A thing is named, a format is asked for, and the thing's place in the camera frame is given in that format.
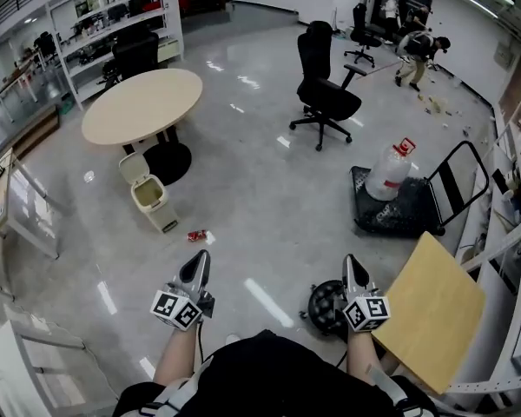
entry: person in khaki pants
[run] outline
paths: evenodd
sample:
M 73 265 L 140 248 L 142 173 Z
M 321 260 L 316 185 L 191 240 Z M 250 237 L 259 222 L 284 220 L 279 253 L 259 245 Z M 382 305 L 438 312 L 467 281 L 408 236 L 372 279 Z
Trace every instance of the person in khaki pants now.
M 420 91 L 417 83 L 425 74 L 426 62 L 429 59 L 433 60 L 438 50 L 443 50 L 446 53 L 451 43 L 447 37 L 432 38 L 430 34 L 424 31 L 412 33 L 406 37 L 408 38 L 402 40 L 399 47 L 401 48 L 402 44 L 405 45 L 405 51 L 410 55 L 411 61 L 402 64 L 396 75 L 396 85 L 400 87 L 401 81 L 414 71 L 415 76 L 409 83 L 409 86 Z

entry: black shorts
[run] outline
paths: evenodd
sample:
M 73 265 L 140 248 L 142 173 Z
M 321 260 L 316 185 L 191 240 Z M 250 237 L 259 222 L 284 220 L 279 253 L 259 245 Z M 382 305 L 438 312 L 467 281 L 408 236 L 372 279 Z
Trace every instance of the black shorts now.
M 126 389 L 114 412 L 140 409 L 163 386 L 141 383 Z M 214 353 L 197 394 L 181 416 L 395 415 L 392 401 L 298 343 L 267 330 Z

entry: black cap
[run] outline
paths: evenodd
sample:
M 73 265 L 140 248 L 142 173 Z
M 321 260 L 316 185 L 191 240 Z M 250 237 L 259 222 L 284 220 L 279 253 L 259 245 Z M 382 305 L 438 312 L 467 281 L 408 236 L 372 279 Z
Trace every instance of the black cap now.
M 452 46 L 452 43 L 448 37 L 436 37 L 436 40 L 442 45 L 442 50 L 447 50 Z

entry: khaki pants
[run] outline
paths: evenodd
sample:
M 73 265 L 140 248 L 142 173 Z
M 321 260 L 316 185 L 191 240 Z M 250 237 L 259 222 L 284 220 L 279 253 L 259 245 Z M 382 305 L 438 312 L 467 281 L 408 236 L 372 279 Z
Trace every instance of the khaki pants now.
M 423 75 L 425 74 L 425 63 L 414 60 L 411 57 L 411 61 L 409 63 L 404 62 L 401 65 L 401 68 L 399 69 L 399 77 L 404 79 L 413 73 L 413 71 L 415 71 L 415 77 L 411 80 L 411 83 L 419 83 L 420 79 L 422 79 Z

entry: trash can lid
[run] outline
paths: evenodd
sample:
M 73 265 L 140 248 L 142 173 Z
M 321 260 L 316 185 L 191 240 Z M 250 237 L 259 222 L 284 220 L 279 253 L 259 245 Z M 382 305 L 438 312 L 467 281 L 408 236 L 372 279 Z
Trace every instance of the trash can lid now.
M 131 153 L 120 161 L 120 172 L 131 185 L 150 174 L 147 161 L 140 153 Z

